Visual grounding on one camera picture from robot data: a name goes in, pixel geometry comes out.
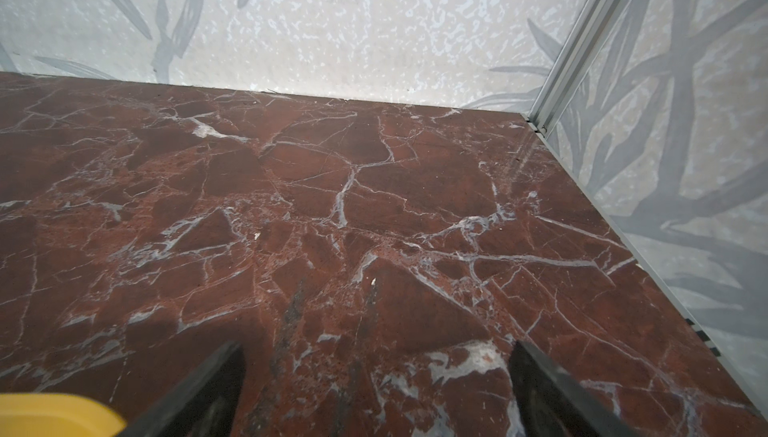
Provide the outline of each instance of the brown marble slab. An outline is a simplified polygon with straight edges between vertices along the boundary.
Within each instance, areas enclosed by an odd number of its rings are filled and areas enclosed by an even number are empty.
[[[234,435],[522,435],[530,339],[645,435],[766,423],[518,115],[0,75],[0,389]]]

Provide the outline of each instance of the wallpaper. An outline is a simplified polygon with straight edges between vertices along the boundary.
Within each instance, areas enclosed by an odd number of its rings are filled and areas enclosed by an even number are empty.
[[[0,0],[0,66],[526,111],[585,2]]]
[[[549,137],[768,403],[768,0],[632,0]]]

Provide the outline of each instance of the metal strip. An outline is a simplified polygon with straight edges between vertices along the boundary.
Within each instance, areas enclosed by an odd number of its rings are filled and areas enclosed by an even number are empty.
[[[629,1],[587,0],[529,114],[531,122],[545,136],[571,101]]]

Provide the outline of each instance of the white textured wall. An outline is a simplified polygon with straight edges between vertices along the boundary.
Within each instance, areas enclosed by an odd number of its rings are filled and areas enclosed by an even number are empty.
[[[633,0],[549,141],[766,409],[768,0]]]
[[[0,65],[524,111],[585,1],[0,0]]]

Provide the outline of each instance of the yellow object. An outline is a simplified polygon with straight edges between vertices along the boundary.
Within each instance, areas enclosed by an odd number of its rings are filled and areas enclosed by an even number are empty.
[[[79,395],[0,394],[0,437],[111,437],[125,421]]]

